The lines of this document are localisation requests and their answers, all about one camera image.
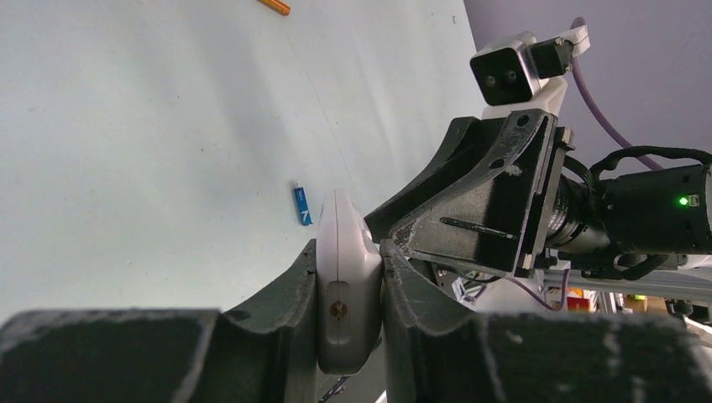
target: white table surface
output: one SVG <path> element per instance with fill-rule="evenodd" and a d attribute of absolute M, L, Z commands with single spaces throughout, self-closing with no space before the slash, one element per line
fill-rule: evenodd
<path fill-rule="evenodd" d="M 364 213 L 484 102 L 460 0 L 0 2 L 0 321 L 229 308 L 346 188 Z"/>

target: blue battery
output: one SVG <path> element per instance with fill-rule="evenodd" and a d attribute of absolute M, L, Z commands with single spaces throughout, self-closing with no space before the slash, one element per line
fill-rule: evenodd
<path fill-rule="evenodd" d="M 294 200 L 296 202 L 296 210 L 299 212 L 299 221 L 301 225 L 312 225 L 312 216 L 309 215 L 309 206 L 306 204 L 306 193 L 303 187 L 294 188 Z"/>

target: bolt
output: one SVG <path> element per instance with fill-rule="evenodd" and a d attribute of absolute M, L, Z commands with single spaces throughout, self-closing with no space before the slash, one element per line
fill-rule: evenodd
<path fill-rule="evenodd" d="M 337 319 L 345 317 L 347 313 L 348 309 L 346 304 L 341 301 L 336 301 L 329 307 L 329 314 Z"/>

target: white plastic object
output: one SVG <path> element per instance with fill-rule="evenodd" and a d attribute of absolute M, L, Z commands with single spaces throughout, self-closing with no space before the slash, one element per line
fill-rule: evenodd
<path fill-rule="evenodd" d="M 330 191 L 317 232 L 317 360 L 356 374 L 380 333 L 382 258 L 348 193 Z"/>
<path fill-rule="evenodd" d="M 591 47 L 589 27 L 587 25 L 581 25 L 580 27 L 570 29 L 561 33 L 559 37 L 573 44 L 573 51 L 571 52 L 573 57 L 581 55 Z"/>
<path fill-rule="evenodd" d="M 698 267 L 712 267 L 712 256 L 708 254 L 689 254 L 688 261 L 678 266 L 678 270 L 695 269 Z"/>
<path fill-rule="evenodd" d="M 541 109 L 546 113 L 558 116 L 566 95 L 568 83 L 562 77 L 553 77 L 530 101 L 511 103 L 508 105 L 488 106 L 482 112 L 482 119 L 506 118 L 512 111 L 526 109 Z"/>

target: orange object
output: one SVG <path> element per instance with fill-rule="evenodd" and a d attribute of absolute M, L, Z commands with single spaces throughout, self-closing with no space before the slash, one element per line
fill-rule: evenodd
<path fill-rule="evenodd" d="M 275 10 L 277 13 L 280 13 L 282 15 L 289 15 L 291 8 L 281 2 L 280 0 L 258 0 L 260 3 L 264 4 L 265 6 L 272 8 Z"/>

